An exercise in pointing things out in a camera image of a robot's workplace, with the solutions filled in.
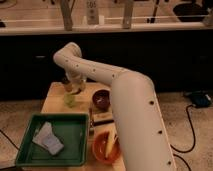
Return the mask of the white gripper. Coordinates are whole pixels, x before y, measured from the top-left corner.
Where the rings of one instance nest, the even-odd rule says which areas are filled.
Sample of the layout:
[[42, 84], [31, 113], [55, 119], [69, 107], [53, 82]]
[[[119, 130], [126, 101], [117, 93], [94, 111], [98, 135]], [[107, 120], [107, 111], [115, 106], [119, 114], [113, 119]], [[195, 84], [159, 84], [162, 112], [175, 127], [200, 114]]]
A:
[[71, 94], [79, 94], [85, 89], [87, 78], [84, 75], [75, 72], [67, 72], [66, 77], [69, 81], [68, 89], [72, 91]]

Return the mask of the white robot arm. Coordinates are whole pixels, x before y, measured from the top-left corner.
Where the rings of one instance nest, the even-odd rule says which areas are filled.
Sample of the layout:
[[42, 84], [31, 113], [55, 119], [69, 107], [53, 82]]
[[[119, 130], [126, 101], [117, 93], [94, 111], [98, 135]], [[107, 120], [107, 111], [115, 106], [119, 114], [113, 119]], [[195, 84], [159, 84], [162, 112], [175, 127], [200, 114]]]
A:
[[53, 56], [70, 81], [83, 76], [110, 87], [110, 104], [126, 171], [176, 171], [152, 80], [137, 71], [82, 57], [70, 42]]

